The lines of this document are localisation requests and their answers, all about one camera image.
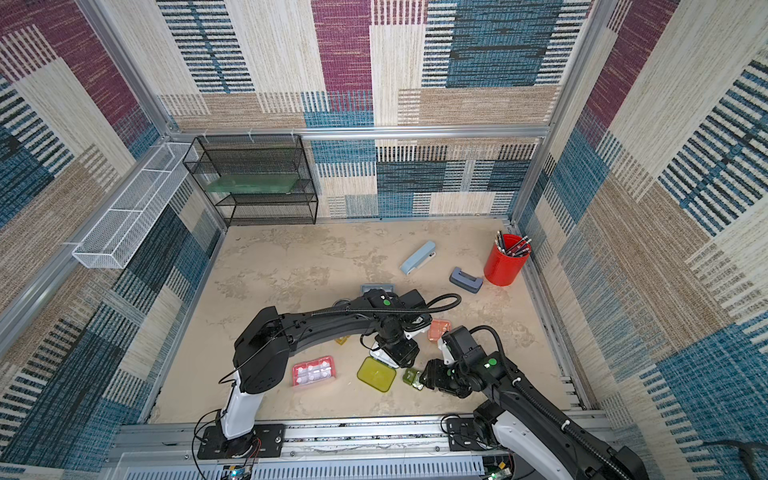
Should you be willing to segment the small green two-compartment pillbox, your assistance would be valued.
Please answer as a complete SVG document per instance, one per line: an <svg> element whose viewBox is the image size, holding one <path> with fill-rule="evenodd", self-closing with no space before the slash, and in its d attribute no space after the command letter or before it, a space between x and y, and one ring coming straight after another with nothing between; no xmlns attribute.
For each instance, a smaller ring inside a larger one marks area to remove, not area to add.
<svg viewBox="0 0 768 480"><path fill-rule="evenodd" d="M421 371L415 368L407 368L402 375L402 381L412 388L421 391L424 385L420 381Z"/></svg>

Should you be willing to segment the white pillbox with green lid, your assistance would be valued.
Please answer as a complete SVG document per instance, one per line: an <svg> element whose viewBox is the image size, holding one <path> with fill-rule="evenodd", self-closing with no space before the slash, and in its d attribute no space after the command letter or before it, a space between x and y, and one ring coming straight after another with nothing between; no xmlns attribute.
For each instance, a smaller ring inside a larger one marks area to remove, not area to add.
<svg viewBox="0 0 768 480"><path fill-rule="evenodd" d="M357 371L357 379L381 393L388 393L394 383L397 369L374 356L367 355Z"/></svg>

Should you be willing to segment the orange pillbox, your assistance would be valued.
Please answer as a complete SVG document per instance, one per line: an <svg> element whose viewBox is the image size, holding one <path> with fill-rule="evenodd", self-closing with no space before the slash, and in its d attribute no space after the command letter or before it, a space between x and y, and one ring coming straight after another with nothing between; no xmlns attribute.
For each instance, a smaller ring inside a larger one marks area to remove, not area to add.
<svg viewBox="0 0 768 480"><path fill-rule="evenodd" d="M433 319L431 321L427 338L430 342L437 342L445 333L452 329L452 323L447 320Z"/></svg>

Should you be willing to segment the blue six-compartment pillbox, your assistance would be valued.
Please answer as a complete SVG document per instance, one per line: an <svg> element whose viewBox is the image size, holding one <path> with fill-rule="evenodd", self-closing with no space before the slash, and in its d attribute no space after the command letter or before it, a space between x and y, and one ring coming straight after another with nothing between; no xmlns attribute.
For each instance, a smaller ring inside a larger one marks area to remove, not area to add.
<svg viewBox="0 0 768 480"><path fill-rule="evenodd" d="M393 293L394 292L394 285L393 284L383 284L383 283L369 283L369 284L363 284L361 286L361 292L363 294L372 291L372 290L382 290L387 293Z"/></svg>

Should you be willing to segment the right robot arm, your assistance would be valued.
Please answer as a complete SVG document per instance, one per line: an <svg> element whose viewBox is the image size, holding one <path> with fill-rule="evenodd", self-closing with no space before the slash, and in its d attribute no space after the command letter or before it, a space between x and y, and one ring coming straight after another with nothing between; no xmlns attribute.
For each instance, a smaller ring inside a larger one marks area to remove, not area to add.
<svg viewBox="0 0 768 480"><path fill-rule="evenodd" d="M475 438L525 460L546 479L647 479L641 458L591 434L556 407L509 360L488 325L459 326L438 341L443 358L427 363L425 387L459 398L479 392Z"/></svg>

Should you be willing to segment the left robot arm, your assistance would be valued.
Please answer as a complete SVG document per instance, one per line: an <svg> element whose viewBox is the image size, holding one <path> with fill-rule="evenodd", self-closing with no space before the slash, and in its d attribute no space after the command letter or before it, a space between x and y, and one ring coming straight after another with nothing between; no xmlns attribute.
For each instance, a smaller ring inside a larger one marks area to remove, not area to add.
<svg viewBox="0 0 768 480"><path fill-rule="evenodd" d="M226 407L213 424L196 433L196 459L246 459L266 441L255 430L255 417L264 394L276 387L288 370L289 358L315 345L343 336L371 336L370 355L396 369L411 368L419 353L414 337L429 329L433 316L461 303L447 293L426 301L416 290L397 295L371 289L334 306L305 313L279 313L275 307L258 312L234 343L233 370L220 381L231 382Z"/></svg>

